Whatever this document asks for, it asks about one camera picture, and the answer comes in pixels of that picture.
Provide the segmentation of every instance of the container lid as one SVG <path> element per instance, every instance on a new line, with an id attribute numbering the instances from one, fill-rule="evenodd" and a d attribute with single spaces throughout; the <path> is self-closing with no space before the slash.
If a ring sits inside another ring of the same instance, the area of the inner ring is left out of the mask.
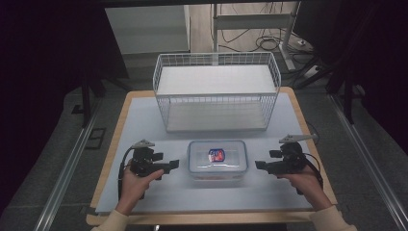
<path id="1" fill-rule="evenodd" d="M 243 141 L 192 141 L 189 170 L 193 173 L 243 172 L 247 169 Z"/>

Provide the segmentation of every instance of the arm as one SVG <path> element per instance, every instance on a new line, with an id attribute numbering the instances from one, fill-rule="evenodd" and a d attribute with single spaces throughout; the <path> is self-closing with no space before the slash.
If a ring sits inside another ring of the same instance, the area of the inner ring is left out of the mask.
<path id="1" fill-rule="evenodd" d="M 305 167 L 298 174 L 282 174 L 277 175 L 277 177 L 288 179 L 292 186 L 303 192 L 306 200 L 316 211 L 310 218 L 318 231 L 357 231 L 355 226 L 344 221 L 309 167 Z"/>
<path id="2" fill-rule="evenodd" d="M 122 194 L 117 202 L 116 208 L 109 214 L 108 218 L 92 231 L 123 231 L 128 222 L 128 216 L 135 208 L 144 191 L 149 188 L 150 182 L 159 178 L 164 171 L 158 170 L 146 177 L 138 177 L 129 166 L 125 168 L 122 181 Z"/>

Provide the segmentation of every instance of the floor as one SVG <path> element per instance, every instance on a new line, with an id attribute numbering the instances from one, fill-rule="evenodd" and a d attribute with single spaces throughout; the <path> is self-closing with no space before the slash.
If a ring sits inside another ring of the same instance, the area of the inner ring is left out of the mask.
<path id="1" fill-rule="evenodd" d="M 265 5 L 254 4 L 251 7 L 253 11 L 261 12 L 265 10 Z M 249 7 L 241 4 L 222 6 L 222 10 L 226 13 L 227 11 L 242 13 L 240 12 L 242 9 L 249 9 Z M 280 5 L 277 4 L 273 9 L 280 11 Z M 283 12 L 288 11 L 290 6 L 284 6 L 282 9 Z M 191 15 L 194 15 L 191 18 L 191 51 L 211 52 L 210 6 L 191 6 Z M 251 30 L 250 33 L 245 33 L 234 41 L 225 42 L 220 37 L 218 42 L 237 50 L 247 51 L 254 49 L 255 40 L 262 33 L 261 30 Z M 266 30 L 265 33 L 273 34 L 279 38 L 279 30 Z M 228 40 L 239 34 L 240 32 L 225 32 L 224 35 Z M 301 68 L 311 58 L 311 55 L 306 53 L 311 47 L 309 44 L 296 46 L 297 41 L 298 38 L 292 37 L 291 45 L 302 50 L 293 50 L 293 52 L 299 53 L 295 57 L 295 65 L 297 68 Z M 220 51 L 227 50 L 228 48 L 220 47 Z M 277 50 L 273 52 L 282 72 L 282 86 L 290 87 L 294 81 L 303 80 L 301 76 L 296 75 L 296 72 L 289 73 L 279 52 Z M 124 79 L 122 82 L 136 90 L 151 90 L 155 57 L 155 54 L 124 56 L 130 78 Z M 303 90 L 296 90 L 295 94 L 309 124 L 309 129 L 319 134 L 317 149 L 339 201 L 338 208 L 342 211 L 345 220 L 355 224 L 359 230 L 401 230 L 395 224 L 395 220 L 384 202 L 384 196 L 379 192 L 369 171 L 367 171 L 365 161 L 360 157 L 358 149 L 347 133 L 331 97 L 325 92 L 326 82 L 327 79 L 320 79 Z M 104 98 L 100 99 L 99 110 L 93 125 L 95 136 L 98 136 L 97 132 L 105 131 L 103 141 L 98 143 L 98 141 L 89 139 L 85 144 L 86 147 L 69 181 L 58 212 L 50 224 L 50 230 L 91 229 L 91 226 L 86 224 L 87 213 L 91 212 L 89 204 L 126 96 L 126 91 L 118 86 L 108 81 L 103 81 L 103 83 L 107 93 Z M 66 159 L 81 135 L 82 115 L 72 113 L 75 105 L 81 105 L 81 100 L 80 90 L 74 90 L 65 97 L 64 112 L 60 122 L 35 167 L 1 217 L 0 230 L 29 230 L 36 226 Z M 96 101 L 98 99 L 94 97 L 91 99 L 92 103 Z M 370 152 L 402 207 L 408 208 L 408 182 L 405 179 L 405 176 L 408 175 L 407 155 L 370 117 L 360 100 L 354 100 L 352 108 L 355 120 L 353 128 L 358 131 L 359 136 L 364 141 L 365 148 Z M 311 223 L 290 223 L 287 224 L 287 228 L 293 231 L 314 230 Z M 257 230 L 264 229 L 273 230 L 271 226 Z M 148 230 L 148 227 L 133 225 L 129 226 L 128 230 Z M 237 226 L 235 230 L 251 229 L 246 226 Z"/>

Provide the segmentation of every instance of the white metal stand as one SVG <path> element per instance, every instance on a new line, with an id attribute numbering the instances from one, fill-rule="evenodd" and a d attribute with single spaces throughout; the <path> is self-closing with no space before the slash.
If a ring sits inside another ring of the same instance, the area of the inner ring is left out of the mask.
<path id="1" fill-rule="evenodd" d="M 213 51 L 218 51 L 218 30 L 240 30 L 240 29 L 277 29 L 286 28 L 283 41 L 279 44 L 279 50 L 285 60 L 289 71 L 295 70 L 291 56 L 288 53 L 288 42 L 291 37 L 294 21 L 300 2 L 296 2 L 291 13 L 280 14 L 246 14 L 246 15 L 217 15 L 217 4 L 213 9 Z"/>

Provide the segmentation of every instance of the gray carpet floor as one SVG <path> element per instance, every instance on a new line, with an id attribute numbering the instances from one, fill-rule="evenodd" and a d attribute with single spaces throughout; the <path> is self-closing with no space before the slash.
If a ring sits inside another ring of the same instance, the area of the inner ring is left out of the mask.
<path id="1" fill-rule="evenodd" d="M 151 57 L 125 57 L 130 79 L 122 80 L 136 90 L 151 90 L 154 62 L 138 62 Z M 276 55 L 282 72 L 286 69 L 282 58 Z M 321 79 L 295 94 L 310 130 L 319 134 L 317 149 L 327 175 L 339 201 L 339 209 L 346 221 L 359 230 L 398 230 L 383 198 L 373 184 L 366 167 L 357 154 L 339 116 L 325 93 Z M 283 74 L 282 86 L 290 86 L 293 78 Z M 51 230 L 90 230 L 86 216 L 102 165 L 115 130 L 116 122 L 126 96 L 126 91 L 110 82 L 103 81 L 106 96 L 96 117 L 93 128 L 105 129 L 104 140 L 97 148 L 94 140 L 87 147 L 72 176 L 62 204 L 51 225 Z M 64 166 L 67 156 L 81 132 L 82 115 L 72 114 L 75 105 L 81 105 L 80 90 L 68 94 L 64 112 L 58 126 L 45 146 L 36 165 L 15 194 L 13 201 L 0 219 L 0 230 L 33 230 L 41 211 Z M 395 191 L 404 208 L 408 208 L 407 155 L 394 140 L 366 112 L 360 100 L 353 101 L 353 118 L 363 141 L 384 177 Z M 132 225 L 128 230 L 148 230 L 149 227 Z M 249 230 L 234 226 L 235 230 Z M 258 230 L 273 230 L 265 226 Z M 290 223 L 288 230 L 314 230 L 311 223 Z"/>

